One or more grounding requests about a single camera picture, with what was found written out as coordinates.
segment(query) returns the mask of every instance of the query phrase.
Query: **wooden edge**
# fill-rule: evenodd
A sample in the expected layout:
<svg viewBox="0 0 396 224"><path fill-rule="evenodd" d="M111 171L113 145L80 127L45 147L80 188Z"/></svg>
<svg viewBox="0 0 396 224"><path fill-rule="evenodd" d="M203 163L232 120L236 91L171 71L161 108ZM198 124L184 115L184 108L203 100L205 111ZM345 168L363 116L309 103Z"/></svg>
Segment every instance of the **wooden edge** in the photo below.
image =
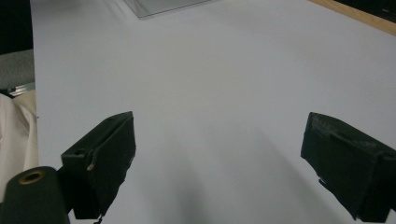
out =
<svg viewBox="0 0 396 224"><path fill-rule="evenodd" d="M361 21L367 25L373 26L379 30L396 35L396 23L384 20L367 12L363 12L354 7L335 2L333 0L308 0L323 7L329 8L341 14L344 14L354 20Z"/></svg>

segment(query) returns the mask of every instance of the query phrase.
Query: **white tabletop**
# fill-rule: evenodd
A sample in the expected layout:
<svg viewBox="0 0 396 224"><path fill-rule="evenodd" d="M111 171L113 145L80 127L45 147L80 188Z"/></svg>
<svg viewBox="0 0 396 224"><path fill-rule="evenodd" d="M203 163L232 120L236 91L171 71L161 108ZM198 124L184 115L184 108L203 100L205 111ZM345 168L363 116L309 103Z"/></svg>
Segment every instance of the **white tabletop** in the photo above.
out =
<svg viewBox="0 0 396 224"><path fill-rule="evenodd" d="M394 36L305 0L143 21L122 0L31 1L40 163L134 111L105 223L356 223L300 158L304 127L315 111L396 148Z"/></svg>

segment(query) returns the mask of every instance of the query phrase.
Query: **gray floor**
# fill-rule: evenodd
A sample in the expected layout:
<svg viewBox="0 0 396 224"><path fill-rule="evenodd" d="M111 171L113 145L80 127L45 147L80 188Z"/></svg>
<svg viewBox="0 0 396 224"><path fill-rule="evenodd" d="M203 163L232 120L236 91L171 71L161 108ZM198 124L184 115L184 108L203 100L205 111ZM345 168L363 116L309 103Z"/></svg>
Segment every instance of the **gray floor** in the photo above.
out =
<svg viewBox="0 0 396 224"><path fill-rule="evenodd" d="M0 55L0 89L14 88L35 82L32 49Z"/></svg>

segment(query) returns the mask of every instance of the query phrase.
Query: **table surface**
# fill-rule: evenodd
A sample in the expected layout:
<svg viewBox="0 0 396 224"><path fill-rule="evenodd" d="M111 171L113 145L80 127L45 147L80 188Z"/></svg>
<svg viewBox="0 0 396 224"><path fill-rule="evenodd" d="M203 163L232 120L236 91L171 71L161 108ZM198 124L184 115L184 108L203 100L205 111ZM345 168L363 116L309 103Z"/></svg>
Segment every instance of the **table surface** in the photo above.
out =
<svg viewBox="0 0 396 224"><path fill-rule="evenodd" d="M213 0L140 21L122 0L31 3L40 164L134 111L105 223L356 223L300 158L308 113L396 148L395 37L324 7Z"/></svg>

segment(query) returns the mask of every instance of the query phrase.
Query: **white cloth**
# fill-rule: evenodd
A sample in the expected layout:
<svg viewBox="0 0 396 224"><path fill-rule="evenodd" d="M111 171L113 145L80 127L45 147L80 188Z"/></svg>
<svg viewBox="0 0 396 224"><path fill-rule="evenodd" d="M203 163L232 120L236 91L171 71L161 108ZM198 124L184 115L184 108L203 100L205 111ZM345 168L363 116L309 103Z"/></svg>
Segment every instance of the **white cloth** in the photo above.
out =
<svg viewBox="0 0 396 224"><path fill-rule="evenodd" d="M37 166L35 91L14 99L0 94L0 202L9 179Z"/></svg>

